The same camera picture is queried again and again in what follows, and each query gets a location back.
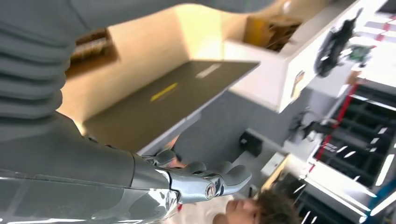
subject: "black shelving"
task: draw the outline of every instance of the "black shelving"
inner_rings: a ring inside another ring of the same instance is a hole
[[[332,118],[337,118],[340,108]],[[395,130],[396,96],[359,86],[320,160],[372,187]]]

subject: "robotic arm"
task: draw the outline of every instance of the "robotic arm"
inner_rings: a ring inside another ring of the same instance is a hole
[[[166,218],[177,203],[240,190],[251,177],[243,166],[162,168],[169,155],[141,158],[100,145],[56,109],[74,41],[84,33],[182,3],[247,13],[271,2],[1,1],[0,223],[148,223]]]

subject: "black object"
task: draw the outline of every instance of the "black object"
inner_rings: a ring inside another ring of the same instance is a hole
[[[307,125],[305,128],[303,128],[303,132],[304,132],[304,139],[306,137],[308,137],[308,135],[312,132],[318,132],[318,133],[322,133],[325,135],[331,135],[334,131],[334,127],[332,127],[332,124],[324,124],[321,125],[319,122],[317,121],[313,121],[311,122],[309,125]]]
[[[240,147],[250,152],[255,157],[259,156],[262,152],[262,144],[263,141],[255,136],[254,134],[250,133],[249,131],[245,131],[239,137],[239,145]]]
[[[338,32],[329,32],[315,62],[315,71],[320,77],[329,76],[333,68],[339,64],[339,56],[353,36],[356,19],[361,12],[362,9],[358,11],[354,19],[345,20]]]
[[[157,151],[195,123],[203,108],[257,65],[187,62],[84,125],[99,142],[134,153]]]
[[[307,114],[307,111],[303,111],[303,112],[297,114],[295,117],[293,117],[293,120],[291,121],[289,129],[288,129],[290,137],[297,134],[297,132],[300,130],[300,128],[303,127],[303,119],[306,114]]]

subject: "person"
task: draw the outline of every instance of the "person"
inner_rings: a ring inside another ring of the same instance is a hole
[[[229,201],[226,212],[217,214],[213,224],[300,224],[300,220],[286,196],[266,190],[257,200]]]
[[[177,138],[170,142],[165,150],[174,150],[176,140]],[[183,168],[186,165],[175,156],[167,166]],[[234,200],[232,196],[223,196],[207,202],[180,205],[177,210],[165,224],[301,223],[290,199],[273,189],[261,192],[256,200]]]

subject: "silver robot hand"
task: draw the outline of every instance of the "silver robot hand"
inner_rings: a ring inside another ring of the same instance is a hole
[[[208,168],[202,162],[194,162],[179,169],[167,168],[175,157],[172,151],[167,150],[157,156],[146,156],[144,159],[167,172],[170,189],[178,193],[178,203],[208,201],[214,197],[236,193],[252,177],[245,166],[232,167],[230,162],[222,162]]]

